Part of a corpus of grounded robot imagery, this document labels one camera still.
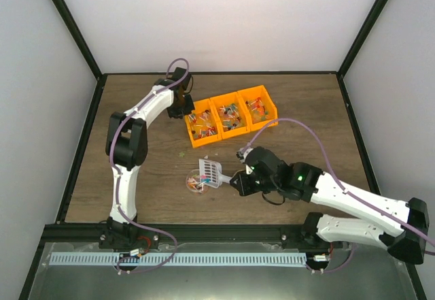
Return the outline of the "clear glass jar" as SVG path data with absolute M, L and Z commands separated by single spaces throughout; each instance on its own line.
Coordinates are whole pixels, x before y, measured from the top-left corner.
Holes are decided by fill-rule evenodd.
M 206 179 L 198 169 L 193 169 L 185 179 L 186 188 L 195 195 L 204 195 L 209 190 L 205 182 Z

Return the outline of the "orange bin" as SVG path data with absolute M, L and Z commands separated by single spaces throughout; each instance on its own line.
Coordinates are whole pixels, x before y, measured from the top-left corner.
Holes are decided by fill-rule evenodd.
M 210 99 L 194 102 L 194 110 L 184 116 L 188 136 L 193 148 L 222 140 L 220 119 Z
M 277 107 L 264 85 L 238 90 L 237 93 L 247 110 L 247 123 L 251 131 L 258 131 L 278 118 Z
M 247 110 L 237 92 L 215 96 L 210 101 L 217 112 L 217 125 L 222 139 L 249 133 Z

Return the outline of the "white slotted plastic scoop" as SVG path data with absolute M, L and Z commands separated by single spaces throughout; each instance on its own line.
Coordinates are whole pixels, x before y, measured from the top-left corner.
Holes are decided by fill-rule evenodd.
M 222 173 L 222 166 L 219 162 L 199 159 L 198 166 L 200 179 L 204 185 L 219 188 L 223 183 L 230 183 L 231 177 Z

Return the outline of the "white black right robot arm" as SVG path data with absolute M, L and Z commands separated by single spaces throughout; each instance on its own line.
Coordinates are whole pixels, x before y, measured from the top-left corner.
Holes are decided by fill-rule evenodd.
M 366 244 L 382 248 L 405 263 L 423 263 L 429 228 L 425 201 L 382 197 L 341 182 L 310 164 L 287 164 L 263 147 L 241 149 L 237 158 L 245 168 L 235 173 L 230 185 L 240 196 L 277 192 L 283 200 L 324 205 L 349 215 L 335 218 L 310 213 L 302 230 L 307 246 L 316 248 L 336 241 Z

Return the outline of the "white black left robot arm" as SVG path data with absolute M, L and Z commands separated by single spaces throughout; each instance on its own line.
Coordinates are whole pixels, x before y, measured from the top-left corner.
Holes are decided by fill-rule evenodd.
M 163 111 L 176 119 L 192 113 L 193 100 L 186 90 L 191 79 L 187 68 L 177 67 L 155 81 L 132 108 L 109 118 L 105 152 L 113 173 L 113 197 L 105 234 L 123 248 L 139 240 L 135 202 L 139 170 L 148 153 L 147 130 Z

